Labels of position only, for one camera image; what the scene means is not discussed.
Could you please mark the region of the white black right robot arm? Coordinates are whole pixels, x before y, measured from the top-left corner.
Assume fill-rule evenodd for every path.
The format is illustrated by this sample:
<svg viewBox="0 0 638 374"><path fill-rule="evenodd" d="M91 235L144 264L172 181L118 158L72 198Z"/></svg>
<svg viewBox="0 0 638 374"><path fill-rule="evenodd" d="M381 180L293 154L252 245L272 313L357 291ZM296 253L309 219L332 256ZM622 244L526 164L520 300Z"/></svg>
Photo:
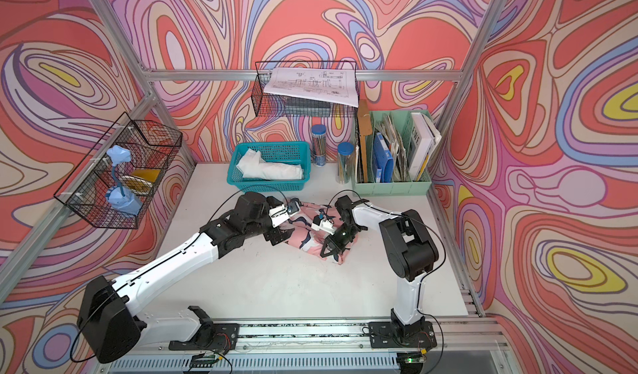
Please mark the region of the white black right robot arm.
<svg viewBox="0 0 638 374"><path fill-rule="evenodd" d="M433 324L420 312L420 292L425 278L437 269L440 253L419 213L413 209L394 213L348 196L337 199L335 208L336 215L321 212L312 220L312 228L325 235L320 256L336 258L358 234L375 231L398 279L390 319L369 322L362 329L371 348L415 347L422 352L437 347Z"/></svg>

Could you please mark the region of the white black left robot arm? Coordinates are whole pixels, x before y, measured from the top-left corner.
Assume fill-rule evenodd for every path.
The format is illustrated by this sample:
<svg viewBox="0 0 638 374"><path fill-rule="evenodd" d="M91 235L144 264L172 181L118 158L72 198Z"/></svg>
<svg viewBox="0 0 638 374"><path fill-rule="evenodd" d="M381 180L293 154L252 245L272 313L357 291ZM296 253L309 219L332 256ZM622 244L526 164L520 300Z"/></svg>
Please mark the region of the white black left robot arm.
<svg viewBox="0 0 638 374"><path fill-rule="evenodd" d="M192 272L221 259L262 235L272 244L289 238L281 228L300 204L246 192L233 209L202 226L191 238L145 266L86 286L76 325L100 363L114 362L138 343L187 342L204 348L214 339L214 324L198 307L194 317L152 319L146 306Z"/></svg>

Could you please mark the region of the pink shark print shorts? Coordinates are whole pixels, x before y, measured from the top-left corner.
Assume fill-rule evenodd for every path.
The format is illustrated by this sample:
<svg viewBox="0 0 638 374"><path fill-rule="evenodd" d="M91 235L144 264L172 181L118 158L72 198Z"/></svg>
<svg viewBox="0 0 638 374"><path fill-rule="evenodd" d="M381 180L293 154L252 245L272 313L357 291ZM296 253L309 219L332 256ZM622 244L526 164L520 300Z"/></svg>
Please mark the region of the pink shark print shorts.
<svg viewBox="0 0 638 374"><path fill-rule="evenodd" d="M312 227L316 216L327 219L335 229L342 225L341 216L337 213L336 208L302 202L300 211L279 227L281 230L292 231L285 243L319 259L327 260L333 264L343 264L352 246L357 243L358 235L352 236L350 241L342 247L337 247L334 244L324 246L330 234Z"/></svg>

